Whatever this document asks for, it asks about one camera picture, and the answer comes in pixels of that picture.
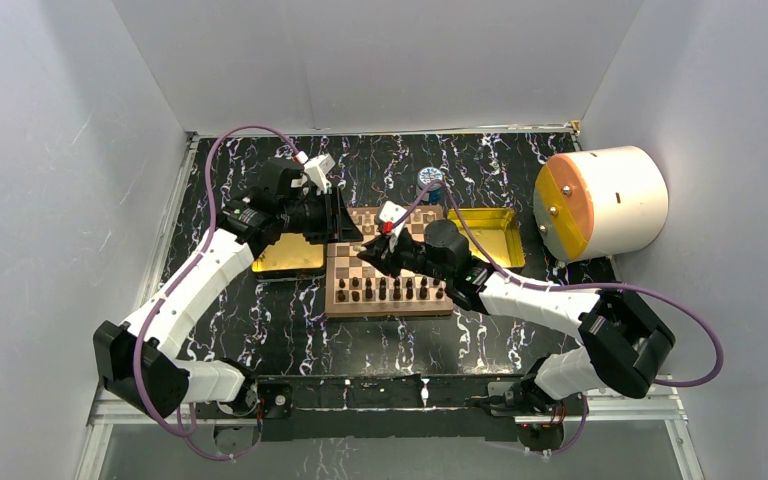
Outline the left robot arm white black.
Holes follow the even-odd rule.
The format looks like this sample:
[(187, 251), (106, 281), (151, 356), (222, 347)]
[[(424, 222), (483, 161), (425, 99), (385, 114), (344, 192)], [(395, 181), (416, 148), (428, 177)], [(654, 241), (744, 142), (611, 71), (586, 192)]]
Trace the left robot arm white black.
[(183, 361), (184, 341), (208, 307), (285, 234), (311, 245), (359, 241), (329, 154), (273, 158), (255, 184), (227, 201), (188, 260), (150, 299), (93, 335), (101, 387), (143, 413), (166, 418), (190, 403), (221, 403), (235, 416), (254, 411), (255, 375), (231, 359)]

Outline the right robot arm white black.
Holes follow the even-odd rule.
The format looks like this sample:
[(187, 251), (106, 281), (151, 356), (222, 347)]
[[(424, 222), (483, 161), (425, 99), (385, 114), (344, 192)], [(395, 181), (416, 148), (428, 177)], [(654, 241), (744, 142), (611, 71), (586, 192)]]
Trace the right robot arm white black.
[(574, 350), (538, 360), (523, 377), (517, 394), (531, 411), (550, 413), (562, 399), (591, 390), (635, 399), (649, 393), (675, 337), (637, 293), (565, 291), (516, 275), (474, 255), (448, 219), (428, 224), (417, 241), (395, 224), (403, 211), (391, 202), (382, 207), (378, 235), (358, 253), (362, 261), (389, 277), (407, 270), (440, 280), (462, 310), (523, 319), (578, 342)]

